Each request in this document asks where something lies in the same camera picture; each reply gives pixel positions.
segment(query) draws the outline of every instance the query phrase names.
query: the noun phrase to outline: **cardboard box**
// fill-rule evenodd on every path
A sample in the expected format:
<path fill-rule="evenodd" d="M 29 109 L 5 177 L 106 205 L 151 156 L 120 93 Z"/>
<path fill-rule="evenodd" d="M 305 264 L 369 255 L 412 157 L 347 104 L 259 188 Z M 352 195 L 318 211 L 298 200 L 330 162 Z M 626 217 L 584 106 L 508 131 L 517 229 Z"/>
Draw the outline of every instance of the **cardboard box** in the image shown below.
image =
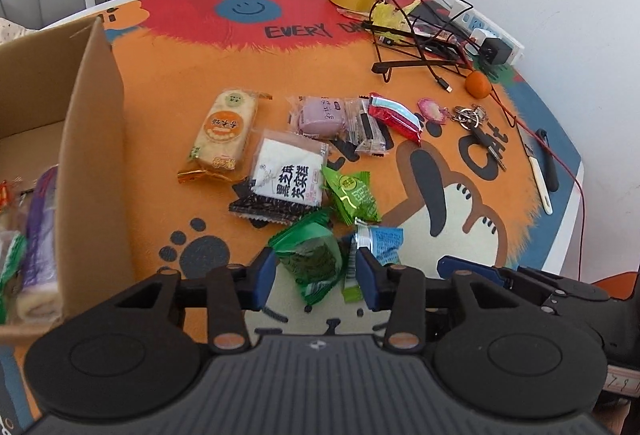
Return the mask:
<path fill-rule="evenodd" d="M 123 85 L 100 19 L 0 45 L 0 180 L 59 163 L 55 250 L 63 320 L 134 282 L 124 203 Z M 0 325 L 0 344 L 50 324 Z"/>

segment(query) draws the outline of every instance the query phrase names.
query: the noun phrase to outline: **small pastry packet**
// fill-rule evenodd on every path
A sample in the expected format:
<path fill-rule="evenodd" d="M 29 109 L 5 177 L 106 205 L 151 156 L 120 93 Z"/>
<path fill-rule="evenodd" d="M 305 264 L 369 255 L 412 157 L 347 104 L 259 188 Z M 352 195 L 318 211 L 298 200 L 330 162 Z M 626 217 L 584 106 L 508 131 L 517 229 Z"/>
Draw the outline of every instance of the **small pastry packet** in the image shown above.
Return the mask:
<path fill-rule="evenodd" d="M 299 96 L 291 101 L 289 129 L 311 139 L 339 139 L 347 129 L 344 100 Z"/>
<path fill-rule="evenodd" d="M 222 92 L 202 123 L 178 182 L 202 177 L 239 180 L 244 148 L 251 132 L 259 99 L 269 94 L 232 88 Z"/>
<path fill-rule="evenodd" d="M 386 155 L 386 140 L 377 120 L 369 115 L 369 98 L 347 99 L 348 138 L 358 154 Z"/>
<path fill-rule="evenodd" d="M 292 224 L 319 208 L 329 146 L 289 132 L 265 130 L 247 184 L 250 194 L 229 205 L 248 219 Z"/>

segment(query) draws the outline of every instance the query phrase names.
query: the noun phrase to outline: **purple wrapped snack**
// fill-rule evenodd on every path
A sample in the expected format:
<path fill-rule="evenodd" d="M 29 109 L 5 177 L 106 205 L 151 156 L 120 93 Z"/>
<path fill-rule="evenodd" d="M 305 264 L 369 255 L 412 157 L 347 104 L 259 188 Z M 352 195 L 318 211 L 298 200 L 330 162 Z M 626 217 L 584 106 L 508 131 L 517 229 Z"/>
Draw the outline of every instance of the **purple wrapped snack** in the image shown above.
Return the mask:
<path fill-rule="evenodd" d="M 57 176 L 54 166 L 38 179 L 29 208 L 22 290 L 16 299 L 17 315 L 26 322 L 50 322 L 62 313 L 54 250 Z"/>
<path fill-rule="evenodd" d="M 312 139 L 338 139 L 345 131 L 347 115 L 343 100 L 304 97 L 299 105 L 299 134 Z"/>

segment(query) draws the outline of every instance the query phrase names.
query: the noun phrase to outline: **blue snack wrapper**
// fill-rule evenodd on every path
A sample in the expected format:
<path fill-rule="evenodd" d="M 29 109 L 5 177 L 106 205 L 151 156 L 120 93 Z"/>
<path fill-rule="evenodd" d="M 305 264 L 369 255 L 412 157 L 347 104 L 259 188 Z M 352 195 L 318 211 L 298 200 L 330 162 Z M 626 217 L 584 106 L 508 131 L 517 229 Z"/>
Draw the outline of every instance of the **blue snack wrapper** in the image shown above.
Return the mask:
<path fill-rule="evenodd" d="M 351 240 L 347 275 L 342 289 L 345 302 L 352 303 L 363 299 L 362 291 L 356 280 L 356 251 L 361 247 L 368 247 L 380 264 L 400 263 L 398 249 L 402 246 L 403 241 L 404 231 L 401 227 L 368 225 L 356 219 L 356 232 Z"/>

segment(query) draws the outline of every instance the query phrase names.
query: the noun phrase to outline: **blue gripper pad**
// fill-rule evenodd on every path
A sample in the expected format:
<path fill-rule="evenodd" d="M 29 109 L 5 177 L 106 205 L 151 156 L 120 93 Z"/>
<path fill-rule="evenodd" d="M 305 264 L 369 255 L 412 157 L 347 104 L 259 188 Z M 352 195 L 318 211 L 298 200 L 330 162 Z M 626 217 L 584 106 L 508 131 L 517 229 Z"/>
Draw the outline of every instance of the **blue gripper pad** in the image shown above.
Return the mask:
<path fill-rule="evenodd" d="M 265 247 L 252 261 L 252 265 L 258 264 L 260 268 L 255 275 L 255 290 L 252 296 L 254 308 L 260 310 L 267 303 L 267 298 L 276 278 L 276 254 L 270 247 Z"/>
<path fill-rule="evenodd" d="M 356 251 L 356 280 L 367 307 L 373 311 L 379 310 L 380 300 L 376 288 L 376 276 L 360 250 Z"/>
<path fill-rule="evenodd" d="M 504 287 L 504 280 L 500 277 L 495 267 L 487 267 L 480 263 L 475 263 L 455 256 L 443 256 L 438 261 L 438 274 L 441 278 L 451 278 L 456 271 L 471 271 L 474 274 L 484 276 L 487 280 L 492 281 L 500 287 Z"/>

